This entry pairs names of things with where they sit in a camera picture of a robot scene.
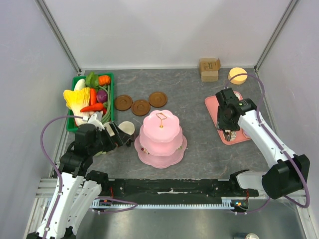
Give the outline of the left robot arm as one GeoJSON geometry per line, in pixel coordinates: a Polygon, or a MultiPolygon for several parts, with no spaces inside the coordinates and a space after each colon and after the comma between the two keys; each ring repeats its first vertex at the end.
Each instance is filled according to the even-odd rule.
{"type": "Polygon", "coordinates": [[[49,208],[35,232],[28,239],[74,239],[79,226],[98,196],[110,191],[107,173],[88,168],[93,157],[120,146],[130,146],[135,139],[135,126],[129,121],[119,125],[101,123],[100,113],[81,118],[75,140],[55,166],[57,185],[49,208]]]}

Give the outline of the chocolate cake slice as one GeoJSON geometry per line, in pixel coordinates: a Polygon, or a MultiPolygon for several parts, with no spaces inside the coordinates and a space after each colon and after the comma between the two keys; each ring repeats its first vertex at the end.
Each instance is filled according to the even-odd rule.
{"type": "Polygon", "coordinates": [[[144,153],[146,153],[146,154],[149,154],[149,152],[148,152],[145,148],[143,148],[143,147],[141,148],[141,151],[144,152],[144,153]]]}

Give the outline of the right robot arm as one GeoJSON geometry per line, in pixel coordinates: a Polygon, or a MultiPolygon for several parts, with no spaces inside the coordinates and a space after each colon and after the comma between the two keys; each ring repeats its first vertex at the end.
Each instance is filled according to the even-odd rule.
{"type": "Polygon", "coordinates": [[[223,132],[244,130],[257,145],[269,166],[267,172],[235,173],[228,190],[240,196],[246,189],[263,190],[271,199],[306,189],[310,160],[297,155],[272,131],[251,99],[240,100],[231,88],[216,93],[219,103],[217,128],[223,132]]]}

